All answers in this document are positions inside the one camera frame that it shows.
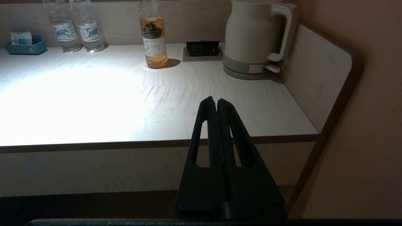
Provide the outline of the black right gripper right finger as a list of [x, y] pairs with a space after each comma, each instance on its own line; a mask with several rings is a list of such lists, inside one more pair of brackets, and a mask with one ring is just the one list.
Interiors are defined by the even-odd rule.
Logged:
[[229, 101], [217, 105], [227, 201], [224, 219], [286, 219], [285, 202], [237, 110]]

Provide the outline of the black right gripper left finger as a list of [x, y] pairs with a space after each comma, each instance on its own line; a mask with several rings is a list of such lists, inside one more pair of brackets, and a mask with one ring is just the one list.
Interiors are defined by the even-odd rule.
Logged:
[[[198, 166], [197, 155], [202, 125], [207, 122], [209, 167]], [[220, 218], [226, 201], [222, 153], [217, 128], [216, 106], [211, 96], [200, 102], [175, 200], [177, 218]]]

